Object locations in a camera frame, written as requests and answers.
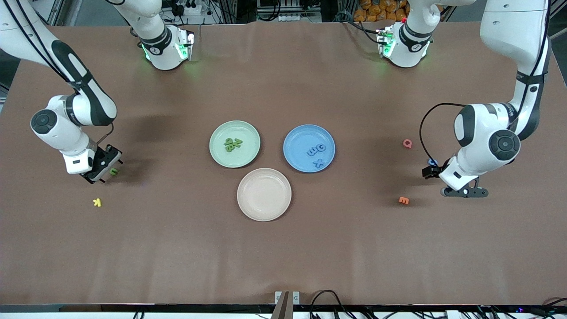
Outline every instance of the tabletop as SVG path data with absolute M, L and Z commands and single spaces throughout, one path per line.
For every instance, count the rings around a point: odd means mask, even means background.
M 411 69 L 381 60 L 349 25 L 194 27 L 193 61 L 167 72 L 144 59 L 127 27 L 53 28 L 115 100 L 105 142 L 124 164 L 106 184 L 68 175 L 29 120 L 72 90 L 50 69 L 20 64 L 0 116 L 0 303 L 261 304 L 281 290 L 308 303 L 320 289 L 348 304 L 567 295 L 567 90 L 555 59 L 538 130 L 513 164 L 481 177 L 489 197 L 444 198 L 441 180 L 421 178 L 418 127 L 431 106 L 513 94 L 515 65 L 482 44 L 479 26 L 441 23 Z M 440 161 L 459 149 L 458 111 L 437 108 L 424 124 Z M 229 120 L 261 136 L 257 158 L 239 169 L 209 154 L 211 134 Z M 319 173 L 285 161 L 284 138 L 301 124 L 335 140 Z M 97 140 L 108 128 L 84 130 Z M 236 202 L 240 180 L 261 167 L 293 190 L 289 209 L 266 223 Z

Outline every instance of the white plate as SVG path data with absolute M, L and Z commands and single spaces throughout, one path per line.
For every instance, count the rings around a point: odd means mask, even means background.
M 236 193 L 242 212 L 257 221 L 280 217 L 291 202 L 291 185 L 277 170 L 262 168 L 248 173 Z

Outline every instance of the green plate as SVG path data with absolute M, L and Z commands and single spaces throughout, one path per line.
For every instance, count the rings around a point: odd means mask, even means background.
M 209 151 L 215 162 L 231 169 L 254 160 L 260 151 L 260 134 L 245 121 L 230 121 L 214 130 Z

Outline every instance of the plate rim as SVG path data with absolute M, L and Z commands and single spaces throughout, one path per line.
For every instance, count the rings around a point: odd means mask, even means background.
M 219 160 L 217 158 L 215 158 L 215 156 L 213 155 L 213 145 L 212 145 L 213 137 L 215 136 L 216 132 L 220 130 L 220 128 L 222 126 L 227 125 L 229 123 L 244 123 L 244 126 L 248 125 L 249 127 L 251 127 L 253 129 L 253 133 L 255 133 L 258 136 L 258 149 L 256 150 L 256 153 L 254 154 L 252 159 L 245 164 L 238 165 L 238 166 L 224 165 L 224 164 L 220 163 Z M 260 137 L 260 132 L 258 132 L 258 130 L 256 129 L 256 127 L 254 125 L 250 124 L 249 122 L 242 121 L 242 120 L 230 120 L 230 121 L 226 121 L 226 122 L 222 123 L 221 125 L 217 126 L 217 128 L 213 131 L 213 133 L 211 134 L 211 137 L 209 138 L 209 154 L 211 155 L 211 157 L 213 158 L 213 160 L 217 164 L 221 165 L 222 167 L 229 168 L 229 169 L 237 169 L 237 168 L 240 168 L 240 167 L 243 167 L 243 166 L 250 164 L 258 156 L 258 153 L 260 153 L 261 146 L 262 146 L 262 138 Z
M 242 193 L 242 189 L 244 188 L 243 185 L 242 185 L 242 183 L 244 182 L 244 180 L 245 180 L 249 175 L 251 175 L 251 174 L 253 174 L 253 173 L 257 173 L 257 171 L 269 171 L 269 172 L 272 172 L 272 173 L 275 172 L 276 174 L 273 174 L 273 175 L 275 175 L 278 179 L 280 179 L 281 181 L 283 181 L 285 188 L 286 188 L 287 190 L 289 190 L 289 201 L 287 201 L 287 203 L 286 203 L 286 205 L 285 205 L 285 209 L 283 209 L 283 211 L 282 211 L 278 216 L 276 216 L 276 217 L 274 217 L 274 218 L 272 218 L 272 219 L 267 219 L 267 220 L 259 220 L 259 219 L 256 219 L 256 218 L 250 216 L 250 215 L 242 208 L 242 204 L 240 203 L 240 197 L 241 197 L 240 194 Z M 293 190 L 291 189 L 291 183 L 289 182 L 289 180 L 287 179 L 287 177 L 285 177 L 285 175 L 284 175 L 282 172 L 280 172 L 280 171 L 278 171 L 278 170 L 276 170 L 276 169 L 273 169 L 273 168 L 269 168 L 269 167 L 261 167 L 261 168 L 259 168 L 259 169 L 255 169 L 255 170 L 252 170 L 252 171 L 248 172 L 248 174 L 246 174 L 246 175 L 240 180 L 240 183 L 238 184 L 238 189 L 237 189 L 237 191 L 236 191 L 236 202 L 238 203 L 238 207 L 239 207 L 240 210 L 246 215 L 246 217 L 250 218 L 251 220 L 255 220 L 255 221 L 272 221 L 272 220 L 276 220 L 276 219 L 280 218 L 280 217 L 287 211 L 287 209 L 289 208 L 289 205 L 291 204 L 291 198 L 292 198 L 292 197 L 293 197 Z
M 333 154 L 331 155 L 331 160 L 330 160 L 329 163 L 328 163 L 325 167 L 323 167 L 322 169 L 316 169 L 316 170 L 314 170 L 314 171 L 304 171 L 304 170 L 301 170 L 301 169 L 298 168 L 296 165 L 292 164 L 292 163 L 289 161 L 289 159 L 287 158 L 287 156 L 286 156 L 286 148 L 285 148 L 285 145 L 286 145 L 287 138 L 290 136 L 290 134 L 291 134 L 294 130 L 296 130 L 296 129 L 300 128 L 300 127 L 305 127 L 305 126 L 317 127 L 317 128 L 322 129 L 322 130 L 323 130 L 324 132 L 326 132 L 327 135 L 331 138 L 331 142 L 333 143 Z M 299 126 L 297 126 L 297 127 L 294 127 L 293 129 L 291 129 L 291 130 L 287 133 L 287 135 L 285 136 L 285 139 L 283 140 L 282 150 L 283 150 L 283 157 L 285 158 L 286 162 L 287 162 L 291 167 L 293 167 L 294 169 L 300 171 L 301 173 L 307 173 L 307 174 L 318 173 L 318 172 L 320 172 L 320 171 L 325 170 L 327 167 L 329 167 L 329 165 L 331 164 L 331 162 L 335 159 L 335 154 L 336 154 L 336 151 L 337 151 L 337 149 L 336 149 L 336 144 L 335 144 L 335 139 L 333 138 L 333 136 L 331 135 L 331 133 L 329 133 L 329 131 L 326 130 L 324 127 L 322 127 L 322 126 L 320 126 L 320 125 L 317 125 L 317 124 L 301 124 L 301 125 L 299 125 Z

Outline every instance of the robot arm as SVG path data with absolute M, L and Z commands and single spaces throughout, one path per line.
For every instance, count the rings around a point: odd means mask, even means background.
M 51 67 L 75 91 L 53 97 L 37 112 L 30 122 L 33 132 L 63 154 L 69 174 L 92 172 L 99 164 L 95 158 L 99 148 L 81 126 L 110 125 L 116 117 L 114 101 L 77 54 L 47 30 L 26 0 L 0 0 L 0 22 L 1 49 Z
M 431 34 L 439 24 L 441 13 L 437 4 L 446 6 L 466 6 L 476 0 L 408 0 L 410 12 L 408 19 L 396 22 L 379 33 L 380 54 L 397 66 L 411 68 L 417 65 L 427 53 Z
M 461 190 L 518 155 L 520 141 L 538 127 L 539 104 L 551 55 L 546 35 L 547 12 L 548 0 L 488 0 L 480 37 L 487 47 L 517 63 L 514 96 L 508 103 L 465 106 L 454 123 L 462 148 L 443 168 L 426 167 L 425 177 L 432 177 L 438 169 L 438 176 L 452 190 Z
M 171 70 L 191 59 L 193 33 L 166 26 L 159 12 L 161 0 L 106 0 L 128 21 L 142 42 L 142 48 L 154 67 Z

